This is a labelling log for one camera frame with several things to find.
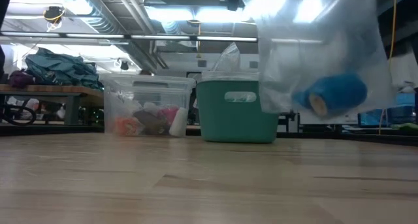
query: teal fabric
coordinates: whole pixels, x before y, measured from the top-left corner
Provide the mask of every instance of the teal fabric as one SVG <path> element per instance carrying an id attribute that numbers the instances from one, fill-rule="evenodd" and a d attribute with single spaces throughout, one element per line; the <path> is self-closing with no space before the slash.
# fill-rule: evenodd
<path id="1" fill-rule="evenodd" d="M 85 86 L 101 89 L 96 68 L 85 64 L 82 57 L 55 54 L 39 48 L 36 54 L 26 57 L 26 72 L 36 78 L 37 84 L 60 86 Z"/>

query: teal plastic bin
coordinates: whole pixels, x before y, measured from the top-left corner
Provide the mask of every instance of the teal plastic bin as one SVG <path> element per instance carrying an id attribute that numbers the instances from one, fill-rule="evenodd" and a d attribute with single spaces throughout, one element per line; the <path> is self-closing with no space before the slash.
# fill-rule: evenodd
<path id="1" fill-rule="evenodd" d="M 271 143 L 278 114 L 261 111 L 258 81 L 211 80 L 197 84 L 197 104 L 204 140 Z"/>

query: clear plastic bin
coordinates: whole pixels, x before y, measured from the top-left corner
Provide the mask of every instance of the clear plastic bin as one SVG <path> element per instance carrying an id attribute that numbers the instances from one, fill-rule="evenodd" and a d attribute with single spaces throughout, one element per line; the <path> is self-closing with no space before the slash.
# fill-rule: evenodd
<path id="1" fill-rule="evenodd" d="M 120 136 L 185 136 L 195 80 L 106 74 L 104 128 Z"/>

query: wooden table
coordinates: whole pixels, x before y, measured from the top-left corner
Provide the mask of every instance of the wooden table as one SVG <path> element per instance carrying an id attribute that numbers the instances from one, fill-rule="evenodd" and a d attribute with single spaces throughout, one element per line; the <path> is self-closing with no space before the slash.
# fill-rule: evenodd
<path id="1" fill-rule="evenodd" d="M 0 223 L 417 223 L 418 148 L 3 137 Z"/>
<path id="2" fill-rule="evenodd" d="M 0 104 L 5 96 L 33 97 L 40 101 L 66 104 L 65 124 L 78 124 L 80 106 L 103 106 L 103 93 L 83 86 L 27 86 L 24 89 L 0 84 Z"/>

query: pink object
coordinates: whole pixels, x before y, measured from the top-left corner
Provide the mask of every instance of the pink object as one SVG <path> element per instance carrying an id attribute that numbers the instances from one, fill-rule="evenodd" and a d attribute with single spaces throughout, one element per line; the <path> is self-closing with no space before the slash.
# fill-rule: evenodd
<path id="1" fill-rule="evenodd" d="M 176 117 L 177 111 L 178 107 L 164 108 L 158 112 L 158 116 L 164 116 L 167 119 L 169 125 L 171 125 Z"/>

